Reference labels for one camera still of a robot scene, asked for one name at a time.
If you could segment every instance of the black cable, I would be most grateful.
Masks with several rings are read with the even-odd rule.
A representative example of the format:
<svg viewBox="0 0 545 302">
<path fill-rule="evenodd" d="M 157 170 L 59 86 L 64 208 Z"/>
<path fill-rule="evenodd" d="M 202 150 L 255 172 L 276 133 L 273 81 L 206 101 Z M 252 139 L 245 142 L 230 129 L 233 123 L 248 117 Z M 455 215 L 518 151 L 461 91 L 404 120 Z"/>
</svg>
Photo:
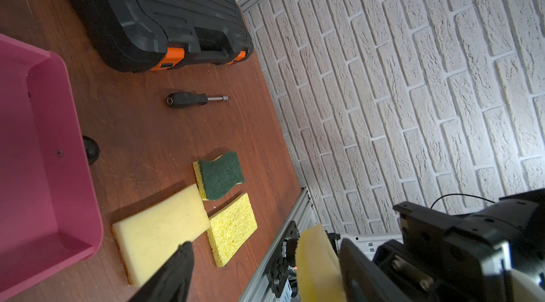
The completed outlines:
<svg viewBox="0 0 545 302">
<path fill-rule="evenodd" d="M 494 202 L 494 201 L 492 201 L 492 200 L 489 200 L 489 199 L 483 198 L 483 197 L 479 197 L 479 196 L 467 195 L 467 194 L 464 194 L 464 193 L 450 193 L 450 194 L 447 194 L 447 195 L 444 195 L 444 196 L 440 196 L 439 198 L 437 198 L 437 200 L 433 202 L 433 204 L 432 204 L 432 206 L 430 207 L 430 209 L 433 209 L 433 205 L 435 205 L 435 203 L 437 203 L 438 201 L 440 201 L 440 200 L 443 199 L 444 197 L 448 197 L 448 196 L 467 196 L 467 197 L 473 197 L 473 198 L 479 198 L 479 199 L 482 199 L 482 200 L 486 200 L 487 202 L 493 203 L 493 204 L 496 203 L 496 202 Z"/>
</svg>

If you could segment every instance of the orange toolbox latch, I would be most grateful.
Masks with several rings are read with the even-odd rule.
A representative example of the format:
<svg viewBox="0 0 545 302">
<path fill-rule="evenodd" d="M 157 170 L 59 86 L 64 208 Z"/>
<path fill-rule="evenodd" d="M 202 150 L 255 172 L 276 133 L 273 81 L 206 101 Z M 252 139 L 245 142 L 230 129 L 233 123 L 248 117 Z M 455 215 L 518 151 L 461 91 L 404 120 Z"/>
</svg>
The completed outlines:
<svg viewBox="0 0 545 302">
<path fill-rule="evenodd" d="M 238 56 L 236 56 L 235 59 L 232 60 L 231 62 L 229 62 L 228 64 L 236 63 L 236 62 L 242 60 L 244 57 L 246 57 L 246 51 L 241 51 L 240 54 Z"/>
<path fill-rule="evenodd" d="M 159 62 L 159 64 L 153 68 L 151 68 L 151 71 L 156 70 L 166 70 L 169 68 L 174 67 L 176 64 L 180 63 L 181 60 L 184 59 L 185 56 L 185 50 L 180 47 L 169 47 L 167 48 L 167 54 L 163 59 Z"/>
</svg>

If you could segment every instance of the green and yellow sponge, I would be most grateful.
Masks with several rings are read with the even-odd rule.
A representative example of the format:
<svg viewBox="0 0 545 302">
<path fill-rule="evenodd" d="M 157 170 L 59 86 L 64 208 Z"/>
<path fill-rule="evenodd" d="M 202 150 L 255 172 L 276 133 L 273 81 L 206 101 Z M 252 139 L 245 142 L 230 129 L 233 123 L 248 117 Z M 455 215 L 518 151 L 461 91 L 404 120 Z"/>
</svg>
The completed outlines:
<svg viewBox="0 0 545 302">
<path fill-rule="evenodd" d="M 255 230 L 257 222 L 248 193 L 215 213 L 207 234 L 216 265 L 220 268 L 226 265 Z"/>
<path fill-rule="evenodd" d="M 203 200 L 218 200 L 236 184 L 244 183 L 244 176 L 236 152 L 228 152 L 213 162 L 193 163 L 197 186 Z"/>
</svg>

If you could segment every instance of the screwdriver handle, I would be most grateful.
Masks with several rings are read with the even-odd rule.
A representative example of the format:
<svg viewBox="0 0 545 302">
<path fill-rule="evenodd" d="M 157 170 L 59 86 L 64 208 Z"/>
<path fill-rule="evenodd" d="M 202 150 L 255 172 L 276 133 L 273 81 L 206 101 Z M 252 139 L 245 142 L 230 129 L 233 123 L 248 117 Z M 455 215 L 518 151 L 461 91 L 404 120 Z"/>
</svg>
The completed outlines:
<svg viewBox="0 0 545 302">
<path fill-rule="evenodd" d="M 208 97 L 206 94 L 179 92 L 167 96 L 167 105 L 171 108 L 187 108 L 189 106 L 205 105 L 207 103 Z"/>
</svg>

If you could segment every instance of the screwdriver shaft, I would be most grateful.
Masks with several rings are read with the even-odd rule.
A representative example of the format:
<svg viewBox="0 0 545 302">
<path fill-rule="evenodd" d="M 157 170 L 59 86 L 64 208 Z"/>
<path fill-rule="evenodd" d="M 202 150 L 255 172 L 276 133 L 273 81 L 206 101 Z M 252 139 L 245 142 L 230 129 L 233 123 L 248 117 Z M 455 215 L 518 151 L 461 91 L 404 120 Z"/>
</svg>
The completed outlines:
<svg viewBox="0 0 545 302">
<path fill-rule="evenodd" d="M 229 96 L 220 96 L 215 98 L 208 98 L 208 101 L 227 101 Z"/>
</svg>

